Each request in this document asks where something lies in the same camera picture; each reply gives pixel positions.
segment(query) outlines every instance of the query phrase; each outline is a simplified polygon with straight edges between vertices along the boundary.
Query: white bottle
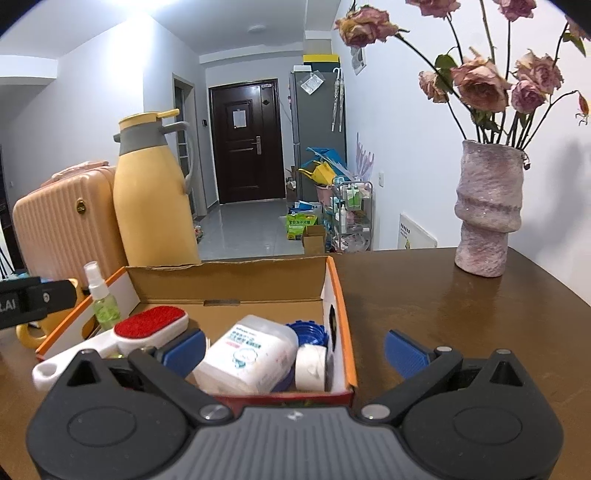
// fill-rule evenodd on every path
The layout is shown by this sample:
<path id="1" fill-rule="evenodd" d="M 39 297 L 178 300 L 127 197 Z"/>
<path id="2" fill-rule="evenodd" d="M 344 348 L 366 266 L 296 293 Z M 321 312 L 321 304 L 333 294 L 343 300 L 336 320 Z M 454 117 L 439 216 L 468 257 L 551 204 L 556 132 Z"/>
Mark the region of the white bottle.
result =
<path id="1" fill-rule="evenodd" d="M 207 350 L 193 375 L 210 395 L 264 395 L 287 376 L 297 349 L 292 328 L 247 315 Z"/>
<path id="2" fill-rule="evenodd" d="M 347 233 L 347 209 L 344 205 L 341 206 L 339 212 L 340 233 L 346 235 Z"/>

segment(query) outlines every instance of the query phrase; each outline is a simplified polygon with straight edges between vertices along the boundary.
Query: spray bottle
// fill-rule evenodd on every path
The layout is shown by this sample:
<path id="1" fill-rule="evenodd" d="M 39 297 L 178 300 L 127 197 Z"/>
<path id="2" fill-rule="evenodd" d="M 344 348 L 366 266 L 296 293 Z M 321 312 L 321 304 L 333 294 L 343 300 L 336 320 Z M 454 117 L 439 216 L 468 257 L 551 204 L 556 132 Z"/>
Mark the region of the spray bottle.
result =
<path id="1" fill-rule="evenodd" d="M 109 292 L 109 287 L 100 273 L 97 262 L 87 263 L 84 266 L 84 272 L 88 279 L 88 289 L 92 296 L 92 308 L 95 311 L 96 319 L 104 331 L 110 330 L 121 321 L 117 301 Z"/>

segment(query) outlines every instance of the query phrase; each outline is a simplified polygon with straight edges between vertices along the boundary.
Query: refrigerator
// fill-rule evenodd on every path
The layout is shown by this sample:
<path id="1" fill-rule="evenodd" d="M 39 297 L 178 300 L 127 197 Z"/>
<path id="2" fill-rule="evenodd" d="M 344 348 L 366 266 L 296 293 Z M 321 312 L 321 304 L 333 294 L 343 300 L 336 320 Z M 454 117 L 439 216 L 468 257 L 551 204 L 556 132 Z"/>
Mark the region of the refrigerator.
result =
<path id="1" fill-rule="evenodd" d="M 314 154 L 306 150 L 308 147 L 334 148 L 340 157 L 346 161 L 345 116 L 343 115 L 343 131 L 339 132 L 339 120 L 332 131 L 332 114 L 335 104 L 336 73 L 322 72 L 324 82 L 320 87 L 308 95 L 300 87 L 299 82 L 305 80 L 309 72 L 295 72 L 290 78 L 291 119 L 294 134 L 295 169 L 314 158 Z M 317 202 L 318 195 L 314 182 L 305 175 L 295 175 L 298 200 Z"/>

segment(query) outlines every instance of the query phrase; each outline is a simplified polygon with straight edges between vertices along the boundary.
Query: small cardboard box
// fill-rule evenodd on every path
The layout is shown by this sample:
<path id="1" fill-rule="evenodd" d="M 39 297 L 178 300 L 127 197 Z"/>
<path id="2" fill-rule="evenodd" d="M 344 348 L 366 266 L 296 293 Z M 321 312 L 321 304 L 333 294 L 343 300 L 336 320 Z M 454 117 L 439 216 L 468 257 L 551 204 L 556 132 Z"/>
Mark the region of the small cardboard box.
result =
<path id="1" fill-rule="evenodd" d="M 308 225 L 301 236 L 304 255 L 324 255 L 326 229 L 324 225 Z"/>
<path id="2" fill-rule="evenodd" d="M 331 257 L 123 267 L 107 285 L 123 318 L 156 305 L 177 306 L 187 311 L 212 343 L 248 314 L 278 323 L 314 320 L 324 325 L 329 333 L 329 391 L 218 397 L 236 413 L 247 405 L 350 405 L 353 400 L 355 361 L 345 302 Z M 38 359 L 51 358 L 83 341 L 83 329 L 92 318 L 89 297 L 37 349 Z"/>

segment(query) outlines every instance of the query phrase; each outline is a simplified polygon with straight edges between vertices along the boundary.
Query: green bag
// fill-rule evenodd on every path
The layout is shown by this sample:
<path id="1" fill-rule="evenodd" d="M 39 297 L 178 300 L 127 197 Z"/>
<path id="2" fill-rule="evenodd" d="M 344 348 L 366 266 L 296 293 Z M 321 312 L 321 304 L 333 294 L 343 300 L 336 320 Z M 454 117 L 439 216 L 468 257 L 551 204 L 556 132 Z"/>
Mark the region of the green bag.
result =
<path id="1" fill-rule="evenodd" d="M 316 223 L 316 215 L 309 213 L 292 213 L 286 217 L 285 227 L 287 228 L 287 238 L 289 240 L 300 240 L 307 225 Z"/>

